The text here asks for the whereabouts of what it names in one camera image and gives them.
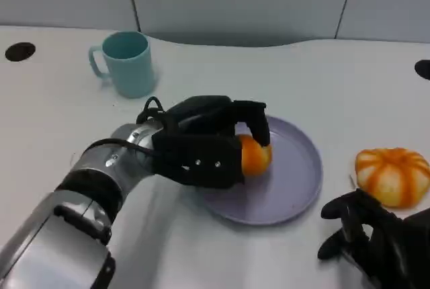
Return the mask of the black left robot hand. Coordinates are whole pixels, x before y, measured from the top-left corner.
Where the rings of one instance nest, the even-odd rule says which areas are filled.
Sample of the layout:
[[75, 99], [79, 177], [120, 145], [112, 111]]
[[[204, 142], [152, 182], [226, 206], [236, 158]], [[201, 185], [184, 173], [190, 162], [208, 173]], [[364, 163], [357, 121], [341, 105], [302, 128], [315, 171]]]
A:
[[264, 174], [272, 161], [266, 105], [223, 95], [189, 97], [165, 112], [152, 136], [153, 171], [183, 185], [228, 189]]

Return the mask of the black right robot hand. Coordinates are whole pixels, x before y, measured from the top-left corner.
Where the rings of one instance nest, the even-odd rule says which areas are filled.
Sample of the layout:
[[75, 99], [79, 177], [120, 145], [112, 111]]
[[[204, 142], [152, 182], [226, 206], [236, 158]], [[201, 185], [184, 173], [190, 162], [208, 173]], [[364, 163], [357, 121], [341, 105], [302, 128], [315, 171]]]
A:
[[320, 261], [348, 257], [375, 288], [429, 287], [429, 210], [399, 218], [355, 190], [325, 204], [320, 215], [342, 222], [320, 246]]

